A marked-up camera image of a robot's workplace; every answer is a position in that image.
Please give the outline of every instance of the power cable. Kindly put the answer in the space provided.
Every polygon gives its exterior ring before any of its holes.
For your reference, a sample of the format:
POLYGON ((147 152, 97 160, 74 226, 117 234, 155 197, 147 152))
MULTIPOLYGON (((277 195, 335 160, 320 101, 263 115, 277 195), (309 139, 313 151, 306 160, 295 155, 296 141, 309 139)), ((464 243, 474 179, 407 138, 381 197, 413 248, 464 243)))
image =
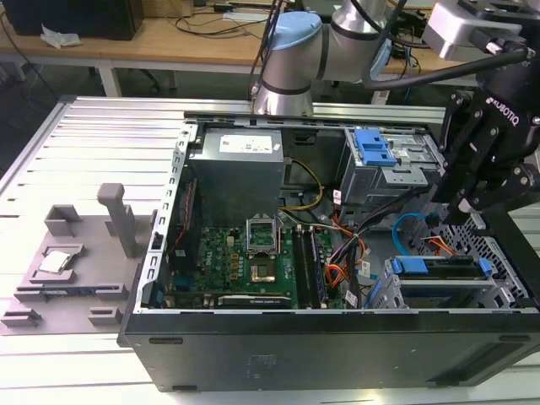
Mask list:
POLYGON ((2 14, 0 14, 0 24, 2 24, 2 29, 3 29, 3 32, 4 34, 8 37, 8 40, 9 42, 11 42, 11 45, 13 46, 13 48, 15 48, 15 51, 17 51, 17 53, 29 64, 29 66, 34 70, 35 74, 37 74, 38 78, 40 78, 40 80, 43 82, 43 84, 45 85, 45 87, 47 87, 47 89, 51 92, 51 94, 54 96, 54 98, 59 101, 60 99, 58 99, 58 96, 57 94, 55 93, 55 91, 52 89, 52 87, 46 82, 46 80, 43 78, 43 76, 41 76, 41 73, 38 71, 38 69, 32 64, 32 62, 28 59, 28 57, 26 57, 26 55, 19 49, 19 47, 17 46, 17 44, 15 44, 15 41, 13 40, 13 38, 11 37, 11 35, 8 33, 8 30, 6 29, 6 25, 4 24, 3 22, 3 17, 4 15, 6 15, 6 12, 2 12, 2 14))

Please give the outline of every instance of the ram slot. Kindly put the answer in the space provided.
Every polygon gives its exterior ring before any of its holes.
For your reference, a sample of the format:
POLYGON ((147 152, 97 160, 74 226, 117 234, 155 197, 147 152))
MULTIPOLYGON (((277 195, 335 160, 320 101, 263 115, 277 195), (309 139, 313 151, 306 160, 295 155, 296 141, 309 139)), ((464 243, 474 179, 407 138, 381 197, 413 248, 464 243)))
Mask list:
POLYGON ((301 232, 293 232, 293 257, 294 274, 296 276, 296 293, 299 308, 311 307, 310 290, 307 281, 306 262, 303 247, 303 237, 301 232))
POLYGON ((321 261, 319 260, 319 246, 317 245, 315 238, 315 231, 312 230, 310 233, 311 256, 313 257, 313 263, 315 264, 313 271, 317 293, 319 294, 319 303, 326 304, 328 297, 327 289, 324 286, 324 274, 322 272, 321 261))
POLYGON ((321 308, 321 302, 319 301, 319 293, 317 291, 316 263, 313 260, 310 231, 306 231, 302 234, 302 249, 304 251, 305 270, 307 271, 311 308, 319 309, 321 308))

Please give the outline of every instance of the black box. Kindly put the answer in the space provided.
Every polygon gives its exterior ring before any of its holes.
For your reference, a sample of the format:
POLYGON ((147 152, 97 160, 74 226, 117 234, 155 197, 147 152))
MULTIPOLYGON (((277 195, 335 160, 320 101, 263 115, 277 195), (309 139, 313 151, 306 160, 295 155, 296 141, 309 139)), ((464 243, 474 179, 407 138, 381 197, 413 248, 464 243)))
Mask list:
POLYGON ((49 30, 82 37, 129 41, 143 23, 142 0, 4 0, 9 22, 19 35, 49 30))

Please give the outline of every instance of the gray 3d-printed holder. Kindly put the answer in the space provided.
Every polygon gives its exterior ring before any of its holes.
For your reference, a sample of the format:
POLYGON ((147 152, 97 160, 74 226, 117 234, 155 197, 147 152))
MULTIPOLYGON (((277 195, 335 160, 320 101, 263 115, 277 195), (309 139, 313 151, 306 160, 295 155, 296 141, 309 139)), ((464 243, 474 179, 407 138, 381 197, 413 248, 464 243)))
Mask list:
POLYGON ((0 334, 118 332, 129 289, 144 258, 151 216, 134 217, 122 184, 105 184, 98 201, 111 216, 78 215, 53 206, 49 229, 23 281, 0 318, 0 334), (39 270, 51 251, 72 255, 59 274, 39 270))

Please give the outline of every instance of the robotiq logo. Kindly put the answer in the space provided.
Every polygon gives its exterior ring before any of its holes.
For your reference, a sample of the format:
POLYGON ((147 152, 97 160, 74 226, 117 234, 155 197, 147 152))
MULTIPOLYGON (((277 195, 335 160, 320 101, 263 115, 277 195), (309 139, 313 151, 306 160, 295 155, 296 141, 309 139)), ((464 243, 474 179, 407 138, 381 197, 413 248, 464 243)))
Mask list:
POLYGON ((520 117, 517 116, 515 112, 512 111, 509 107, 507 107, 506 104, 503 104, 500 101, 497 101, 493 97, 489 97, 486 100, 486 103, 493 104, 497 110, 502 112, 503 116, 505 116, 508 119, 508 121, 512 123, 514 127, 520 123, 520 117))

